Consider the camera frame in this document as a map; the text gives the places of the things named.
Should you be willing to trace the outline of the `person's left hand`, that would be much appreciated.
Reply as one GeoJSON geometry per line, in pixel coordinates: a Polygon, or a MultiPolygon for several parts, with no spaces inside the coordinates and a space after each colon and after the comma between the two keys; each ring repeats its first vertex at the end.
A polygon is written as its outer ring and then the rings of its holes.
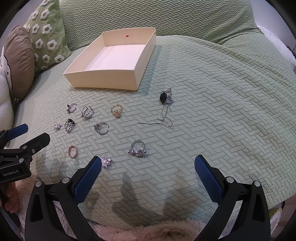
{"type": "Polygon", "coordinates": [[[6,188],[8,200],[4,203],[4,208],[10,213],[16,213],[19,209],[19,192],[16,189],[16,183],[10,183],[6,188]]]}

